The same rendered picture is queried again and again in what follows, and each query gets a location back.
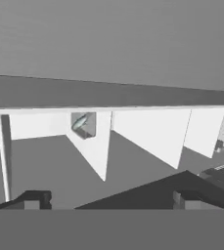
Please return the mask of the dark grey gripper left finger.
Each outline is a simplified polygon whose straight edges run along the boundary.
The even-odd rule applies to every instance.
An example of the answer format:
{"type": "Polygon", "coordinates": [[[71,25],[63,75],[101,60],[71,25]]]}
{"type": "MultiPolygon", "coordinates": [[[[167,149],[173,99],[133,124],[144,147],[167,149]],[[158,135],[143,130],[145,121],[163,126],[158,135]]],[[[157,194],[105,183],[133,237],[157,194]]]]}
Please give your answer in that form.
{"type": "Polygon", "coordinates": [[[29,202],[35,203],[38,210],[51,210],[51,199],[52,192],[50,190],[26,190],[17,198],[0,203],[0,210],[24,210],[29,202]]]}

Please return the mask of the clear container with fish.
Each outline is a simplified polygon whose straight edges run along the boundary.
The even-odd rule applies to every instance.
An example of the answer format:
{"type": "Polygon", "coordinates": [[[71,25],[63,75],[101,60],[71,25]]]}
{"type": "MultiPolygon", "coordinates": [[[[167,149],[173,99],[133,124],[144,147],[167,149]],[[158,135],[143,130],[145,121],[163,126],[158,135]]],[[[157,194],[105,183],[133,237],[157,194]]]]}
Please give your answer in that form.
{"type": "Polygon", "coordinates": [[[71,116],[71,130],[82,140],[94,138],[96,136],[96,113],[86,112],[79,117],[71,116]]]}

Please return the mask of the white freezer with racks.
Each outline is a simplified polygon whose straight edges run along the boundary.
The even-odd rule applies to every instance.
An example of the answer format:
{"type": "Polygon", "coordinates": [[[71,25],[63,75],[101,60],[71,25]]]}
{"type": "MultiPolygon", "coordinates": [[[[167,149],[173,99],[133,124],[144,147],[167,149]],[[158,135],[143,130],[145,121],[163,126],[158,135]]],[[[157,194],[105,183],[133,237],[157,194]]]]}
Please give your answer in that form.
{"type": "Polygon", "coordinates": [[[96,136],[71,130],[70,109],[8,110],[12,196],[48,189],[71,209],[188,170],[224,165],[215,145],[224,107],[97,110],[96,136]]]}

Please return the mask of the dark grey sloped panel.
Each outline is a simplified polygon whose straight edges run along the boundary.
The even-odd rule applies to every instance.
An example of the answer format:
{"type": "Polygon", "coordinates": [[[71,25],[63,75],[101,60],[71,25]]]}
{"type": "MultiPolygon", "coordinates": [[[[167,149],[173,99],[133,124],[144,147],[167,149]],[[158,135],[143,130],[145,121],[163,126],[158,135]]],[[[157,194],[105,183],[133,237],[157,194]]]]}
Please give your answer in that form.
{"type": "Polygon", "coordinates": [[[168,176],[112,196],[76,207],[76,210],[143,209],[172,210],[175,190],[194,190],[204,196],[224,201],[224,190],[189,171],[168,176]]]}

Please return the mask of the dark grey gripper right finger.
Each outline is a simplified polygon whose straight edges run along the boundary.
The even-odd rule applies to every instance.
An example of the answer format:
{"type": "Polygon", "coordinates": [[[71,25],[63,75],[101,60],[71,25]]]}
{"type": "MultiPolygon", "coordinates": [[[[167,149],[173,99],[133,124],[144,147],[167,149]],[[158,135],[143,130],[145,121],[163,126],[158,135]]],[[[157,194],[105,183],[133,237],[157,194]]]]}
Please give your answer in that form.
{"type": "Polygon", "coordinates": [[[210,198],[194,190],[173,192],[174,210],[224,210],[224,201],[210,198]]]}

